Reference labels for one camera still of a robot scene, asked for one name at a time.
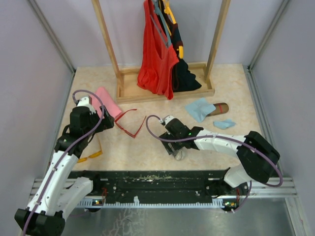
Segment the map print glasses case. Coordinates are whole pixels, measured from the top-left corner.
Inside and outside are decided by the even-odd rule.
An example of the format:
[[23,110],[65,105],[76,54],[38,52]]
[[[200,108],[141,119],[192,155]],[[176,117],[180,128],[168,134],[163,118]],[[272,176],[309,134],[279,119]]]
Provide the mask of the map print glasses case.
[[172,155],[173,155],[175,160],[180,161],[180,160],[183,160],[185,158],[186,153],[184,150],[176,150],[173,152]]

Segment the large light blue cloth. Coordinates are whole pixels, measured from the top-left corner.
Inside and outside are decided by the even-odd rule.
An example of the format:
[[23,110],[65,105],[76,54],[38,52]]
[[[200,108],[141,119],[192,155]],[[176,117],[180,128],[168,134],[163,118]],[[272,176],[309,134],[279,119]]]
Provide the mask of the large light blue cloth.
[[200,98],[185,106],[185,110],[197,121],[202,122],[207,115],[215,110],[214,104],[210,104],[205,98]]

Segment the red sunglasses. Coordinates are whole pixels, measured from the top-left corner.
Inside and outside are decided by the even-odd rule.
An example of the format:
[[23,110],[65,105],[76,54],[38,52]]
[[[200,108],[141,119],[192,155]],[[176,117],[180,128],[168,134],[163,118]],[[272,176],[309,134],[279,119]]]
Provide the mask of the red sunglasses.
[[128,136],[136,138],[141,131],[147,116],[141,114],[137,109],[129,109],[115,118],[116,126]]

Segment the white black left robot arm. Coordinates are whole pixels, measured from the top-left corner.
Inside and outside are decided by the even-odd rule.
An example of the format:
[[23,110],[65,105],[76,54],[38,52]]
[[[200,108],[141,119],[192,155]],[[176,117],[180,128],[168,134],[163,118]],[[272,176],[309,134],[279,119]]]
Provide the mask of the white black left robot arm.
[[102,191],[100,175],[84,171],[63,194],[70,172],[96,133],[113,128],[114,119],[105,106],[101,114],[91,105],[78,105],[70,113],[70,123],[57,139],[49,169],[33,199],[25,209],[17,209],[14,219],[30,236],[59,236],[78,203],[88,194]]

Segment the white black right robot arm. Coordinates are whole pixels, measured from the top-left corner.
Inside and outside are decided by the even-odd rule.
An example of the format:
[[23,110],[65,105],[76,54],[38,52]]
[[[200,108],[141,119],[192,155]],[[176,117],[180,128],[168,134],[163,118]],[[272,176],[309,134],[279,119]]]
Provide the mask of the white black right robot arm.
[[167,152],[177,158],[182,149],[215,151],[237,158],[240,164],[225,171],[220,182],[224,194],[232,194],[240,184],[251,180],[269,186],[269,179],[279,174],[278,151],[258,132],[225,135],[202,127],[188,128],[179,119],[167,116],[161,124],[166,132],[159,136]]

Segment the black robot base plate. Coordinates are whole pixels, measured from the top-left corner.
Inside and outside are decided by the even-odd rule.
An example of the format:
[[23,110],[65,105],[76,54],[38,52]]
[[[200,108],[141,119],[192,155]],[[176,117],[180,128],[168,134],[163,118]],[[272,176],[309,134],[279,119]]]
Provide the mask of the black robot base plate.
[[219,197],[240,199],[247,183],[231,187],[223,181],[225,170],[216,171],[73,171],[69,178],[96,175],[99,180],[89,197],[107,204],[207,204]]

